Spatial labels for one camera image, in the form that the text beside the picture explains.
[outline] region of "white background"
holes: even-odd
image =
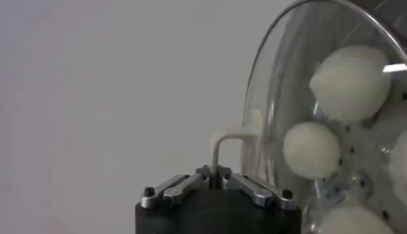
[[[143,187],[208,163],[211,133],[240,124],[289,2],[0,1],[0,233],[133,233]]]

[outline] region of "transparent cover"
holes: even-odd
[[[387,15],[383,24],[356,5],[343,3],[302,1],[281,14],[266,33],[252,68],[243,118],[243,125],[250,123],[255,109],[264,116],[263,154],[257,162],[243,144],[242,172],[292,190],[304,210],[304,233],[320,232],[328,213],[350,203],[372,211],[392,231],[407,233],[407,67],[403,66],[407,56],[400,46],[401,35],[407,35],[403,13],[407,4],[378,4],[373,14]],[[391,85],[375,114],[342,121],[321,109],[310,81],[327,58],[349,46],[381,51],[387,64],[374,72],[388,73]],[[366,86],[373,82],[368,80]],[[326,177],[300,176],[284,157],[287,132],[310,121],[326,126],[338,138],[338,168]]]

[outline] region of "white ball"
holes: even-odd
[[[362,207],[332,210],[321,224],[320,234],[393,234],[379,217]]]
[[[368,46],[349,46],[332,53],[311,79],[321,110],[339,121],[372,117],[390,90],[386,55]]]
[[[284,137],[283,154],[299,176],[323,178],[338,170],[340,146],[336,136],[319,123],[295,125]]]

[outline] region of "black base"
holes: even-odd
[[[301,211],[267,209],[239,190],[199,190],[182,205],[135,208],[136,234],[300,234]]]

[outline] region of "silver lever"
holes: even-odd
[[[176,175],[155,188],[152,187],[146,188],[144,193],[141,195],[140,201],[141,207],[146,209],[154,208],[157,205],[158,200],[163,196],[164,191],[167,188],[172,187],[185,179],[186,179],[185,175]]]
[[[171,205],[182,203],[183,198],[192,190],[200,189],[204,184],[204,179],[200,174],[194,174],[183,182],[164,191],[164,199],[168,199]]]
[[[227,188],[242,190],[246,195],[249,195],[252,198],[253,203],[261,207],[267,206],[268,202],[275,202],[280,209],[296,209],[296,203],[292,199],[291,192],[288,191],[290,194],[287,194],[287,197],[284,197],[283,193],[277,188],[268,185],[260,179],[232,174],[227,184]]]

